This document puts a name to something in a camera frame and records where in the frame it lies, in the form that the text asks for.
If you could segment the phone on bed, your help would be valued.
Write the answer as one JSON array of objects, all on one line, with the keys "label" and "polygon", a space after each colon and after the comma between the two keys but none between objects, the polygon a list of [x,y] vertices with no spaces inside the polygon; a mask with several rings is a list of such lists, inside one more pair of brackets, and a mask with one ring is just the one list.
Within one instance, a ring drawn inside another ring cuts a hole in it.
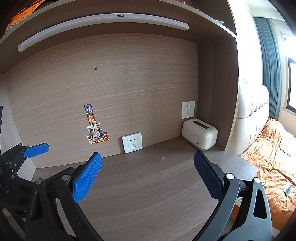
[{"label": "phone on bed", "polygon": [[285,194],[286,196],[289,195],[291,188],[292,188],[292,184],[291,184],[291,183],[287,183],[287,184],[284,186],[284,190],[283,190],[283,192],[284,192],[284,194]]}]

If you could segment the orange bed cover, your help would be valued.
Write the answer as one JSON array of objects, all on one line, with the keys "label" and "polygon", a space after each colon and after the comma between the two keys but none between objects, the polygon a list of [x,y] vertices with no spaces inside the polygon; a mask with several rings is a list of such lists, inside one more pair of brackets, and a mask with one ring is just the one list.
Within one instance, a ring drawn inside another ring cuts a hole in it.
[{"label": "orange bed cover", "polygon": [[[269,202],[273,228],[283,230],[295,211],[295,136],[274,119],[267,120],[262,132],[241,157],[257,169]],[[292,184],[288,196],[283,192]]]}]

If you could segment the white toaster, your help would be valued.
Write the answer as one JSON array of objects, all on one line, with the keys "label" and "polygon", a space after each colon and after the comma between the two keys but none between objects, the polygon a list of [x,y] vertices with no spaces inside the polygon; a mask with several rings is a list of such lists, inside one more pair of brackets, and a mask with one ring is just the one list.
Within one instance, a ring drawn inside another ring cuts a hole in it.
[{"label": "white toaster", "polygon": [[217,136],[217,128],[197,118],[183,123],[182,137],[201,151],[214,147]]}]

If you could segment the cream padded headboard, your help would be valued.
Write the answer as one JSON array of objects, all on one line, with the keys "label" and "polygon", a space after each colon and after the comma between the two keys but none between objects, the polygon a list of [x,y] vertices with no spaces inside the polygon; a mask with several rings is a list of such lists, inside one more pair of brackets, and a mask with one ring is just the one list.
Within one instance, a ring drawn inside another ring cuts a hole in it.
[{"label": "cream padded headboard", "polygon": [[247,150],[262,132],[269,116],[269,92],[265,85],[239,84],[238,113],[229,149],[238,155]]}]

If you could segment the teal curtain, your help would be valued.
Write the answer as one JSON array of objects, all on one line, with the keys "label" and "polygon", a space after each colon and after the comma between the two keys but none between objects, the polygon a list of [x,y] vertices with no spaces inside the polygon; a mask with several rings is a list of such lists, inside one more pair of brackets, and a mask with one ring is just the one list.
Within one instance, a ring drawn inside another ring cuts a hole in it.
[{"label": "teal curtain", "polygon": [[278,120],[282,95],[280,53],[268,18],[254,18],[263,66],[263,84],[269,91],[269,118]]}]

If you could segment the colourful wall stickers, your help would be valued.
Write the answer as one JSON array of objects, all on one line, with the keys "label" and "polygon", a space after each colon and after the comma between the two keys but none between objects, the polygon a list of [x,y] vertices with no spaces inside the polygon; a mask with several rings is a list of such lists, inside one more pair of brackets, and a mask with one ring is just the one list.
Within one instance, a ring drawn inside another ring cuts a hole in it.
[{"label": "colourful wall stickers", "polygon": [[87,126],[87,139],[89,144],[93,145],[97,143],[107,142],[109,140],[108,133],[107,131],[103,131],[101,124],[96,121],[92,105],[90,103],[86,104],[84,105],[84,109],[89,123],[89,126]]}]

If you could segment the lower white wall socket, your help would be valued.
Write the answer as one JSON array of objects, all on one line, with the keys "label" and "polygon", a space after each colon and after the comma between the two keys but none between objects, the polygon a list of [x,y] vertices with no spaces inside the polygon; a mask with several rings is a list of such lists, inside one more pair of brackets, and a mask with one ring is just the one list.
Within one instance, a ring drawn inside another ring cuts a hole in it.
[{"label": "lower white wall socket", "polygon": [[141,132],[123,136],[122,143],[126,154],[142,149],[143,146]]}]

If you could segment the white wall socket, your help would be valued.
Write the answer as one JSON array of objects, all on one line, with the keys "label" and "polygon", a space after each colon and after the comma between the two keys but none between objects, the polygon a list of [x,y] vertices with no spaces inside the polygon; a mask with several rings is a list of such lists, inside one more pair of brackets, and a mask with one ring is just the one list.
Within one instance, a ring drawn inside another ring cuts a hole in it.
[{"label": "white wall socket", "polygon": [[181,119],[192,118],[195,113],[195,101],[182,102]]},{"label": "white wall socket", "polygon": [[143,146],[141,132],[123,136],[122,143],[126,154],[142,149]]}]

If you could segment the upper white wall socket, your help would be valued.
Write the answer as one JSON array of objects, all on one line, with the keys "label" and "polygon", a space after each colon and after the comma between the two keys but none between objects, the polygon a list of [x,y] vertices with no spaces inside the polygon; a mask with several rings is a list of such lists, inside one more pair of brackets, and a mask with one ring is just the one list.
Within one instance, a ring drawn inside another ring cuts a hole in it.
[{"label": "upper white wall socket", "polygon": [[192,118],[195,113],[195,101],[182,102],[181,119]]}]

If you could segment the window with dark frame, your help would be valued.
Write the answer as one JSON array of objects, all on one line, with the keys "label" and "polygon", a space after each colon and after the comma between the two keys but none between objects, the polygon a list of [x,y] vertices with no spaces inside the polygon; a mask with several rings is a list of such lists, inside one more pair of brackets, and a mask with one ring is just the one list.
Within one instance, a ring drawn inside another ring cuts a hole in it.
[{"label": "window with dark frame", "polygon": [[284,60],[283,107],[295,114],[295,37],[281,33]]}]

